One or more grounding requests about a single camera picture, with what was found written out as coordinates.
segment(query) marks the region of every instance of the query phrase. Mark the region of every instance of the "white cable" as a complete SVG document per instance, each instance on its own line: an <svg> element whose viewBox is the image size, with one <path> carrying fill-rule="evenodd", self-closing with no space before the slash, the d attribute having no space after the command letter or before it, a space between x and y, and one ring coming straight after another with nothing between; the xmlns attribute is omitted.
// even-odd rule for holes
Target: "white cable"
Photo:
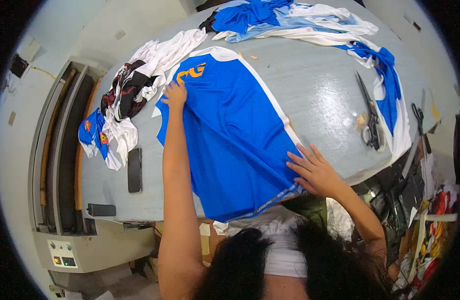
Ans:
<svg viewBox="0 0 460 300"><path fill-rule="evenodd" d="M105 218L97 218L97 217L95 217L95 216L92 216L92 215L90 215L90 214L88 213L88 208L85 209L85 213L86 213L91 219L112 221L112 222L115 222L115 223L118 223L118 224L122 224L122 225L123 225L123 223L122 223L122 222L119 222L119 221L115 221L115 220L111 220L111 219L105 219Z"/></svg>

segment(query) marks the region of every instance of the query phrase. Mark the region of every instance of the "orange logo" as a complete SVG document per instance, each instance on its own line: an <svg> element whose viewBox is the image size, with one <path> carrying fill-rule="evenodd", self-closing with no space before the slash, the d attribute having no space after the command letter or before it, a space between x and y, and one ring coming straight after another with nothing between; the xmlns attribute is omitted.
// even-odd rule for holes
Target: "orange logo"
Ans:
<svg viewBox="0 0 460 300"><path fill-rule="evenodd" d="M85 130L90 132L90 127L92 126L92 124L90 123L89 120L85 120L84 126L85 126Z"/></svg>
<svg viewBox="0 0 460 300"><path fill-rule="evenodd" d="M201 63L199 65L196 65L195 67L189 69L189 70L186 70L186 71L181 71L180 73L177 74L177 83L180 84L180 83L184 83L184 79L183 78L186 78L188 75L190 75L191 77L200 77L202 76L203 74L203 69L205 69L205 65L206 63Z"/></svg>
<svg viewBox="0 0 460 300"><path fill-rule="evenodd" d="M101 144L103 144L103 145L106 145L106 144L107 144L107 136L106 136L104 133L102 133L102 132L100 132L100 142L101 142Z"/></svg>

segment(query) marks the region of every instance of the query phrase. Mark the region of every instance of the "dark hair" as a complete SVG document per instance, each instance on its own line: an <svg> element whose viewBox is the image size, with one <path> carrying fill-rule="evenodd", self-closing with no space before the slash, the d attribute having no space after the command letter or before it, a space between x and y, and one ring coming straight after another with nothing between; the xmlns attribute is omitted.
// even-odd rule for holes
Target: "dark hair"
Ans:
<svg viewBox="0 0 460 300"><path fill-rule="evenodd" d="M245 228L221 241L192 298L262 299L265 260L271 244L255 228Z"/></svg>
<svg viewBox="0 0 460 300"><path fill-rule="evenodd" d="M391 297L381 258L356 249L340 237L330 236L324 226L313 221L300 220L294 234L307 263L305 288L311 300ZM245 228L221 241L191 298L262 299L271 243L255 228Z"/></svg>
<svg viewBox="0 0 460 300"><path fill-rule="evenodd" d="M389 298L382 257L330 236L312 221L300 220L295 235L307 262L305 289L311 300Z"/></svg>

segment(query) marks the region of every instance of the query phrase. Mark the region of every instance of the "yellow cord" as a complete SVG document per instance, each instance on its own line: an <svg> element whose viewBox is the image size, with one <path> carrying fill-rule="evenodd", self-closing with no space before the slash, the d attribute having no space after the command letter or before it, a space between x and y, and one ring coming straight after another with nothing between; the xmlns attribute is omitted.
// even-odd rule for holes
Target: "yellow cord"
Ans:
<svg viewBox="0 0 460 300"><path fill-rule="evenodd" d="M56 79L52 74L50 74L49 72L45 71L44 69L40 69L40 68L34 67L34 66L32 66L32 69L43 71L43 72L47 73L48 75L50 75L51 78Z"/></svg>

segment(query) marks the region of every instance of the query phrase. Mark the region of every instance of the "table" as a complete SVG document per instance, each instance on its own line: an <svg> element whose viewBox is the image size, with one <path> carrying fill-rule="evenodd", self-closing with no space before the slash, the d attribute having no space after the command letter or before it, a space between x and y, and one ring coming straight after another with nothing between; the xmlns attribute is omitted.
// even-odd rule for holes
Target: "table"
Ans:
<svg viewBox="0 0 460 300"><path fill-rule="evenodd" d="M322 0L320 3L336 8L345 7L379 28L376 35L365 36L365 38L378 46L386 47L395 56L395 69L400 76L409 114L410 136L413 139L417 123L412 114L411 104L414 102L417 106L421 106L422 89L429 87L429 81L415 57L405 49L402 41L389 27L358 3L352 0ZM198 25L210 16L213 10L207 9L193 14L158 35L149 36L147 40L142 41L142 45L148 40L158 39L163 42L171 39L181 30L198 28ZM346 51L335 47L319 46L281 37L249 39L231 44L223 39L212 41L214 35L215 33L209 33L206 40L195 50L220 46L240 52L270 88L292 122L300 141L305 145L315 144L342 178L377 166L391 157L388 147L383 153L378 153L373 148L365 146L357 130L356 118L366 112L367 108L357 85L354 70L359 71L371 93L373 81L377 76L374 69L365 69ZM100 106L100 99L109 90L115 73L131 58L137 48L128 53L103 77L92 111ZM252 59L251 56L256 56L258 59ZM426 112L425 116L428 116L431 106L429 93L425 94L427 100L423 109ZM84 208L88 203L110 204L116 206L117 216L114 219L117 220L163 219L163 147L156 139L161 126L161 117L151 118L157 100L157 97L154 97L132 119L138 129L137 147L142 148L142 192L128 193L126 167L116 172L108 169L100 157L88 159L84 155L82 169ZM434 121L431 117L424 118L425 130L433 125ZM110 148L119 158L115 141L110 143ZM204 215L196 195L194 195L194 203L197 215Z"/></svg>

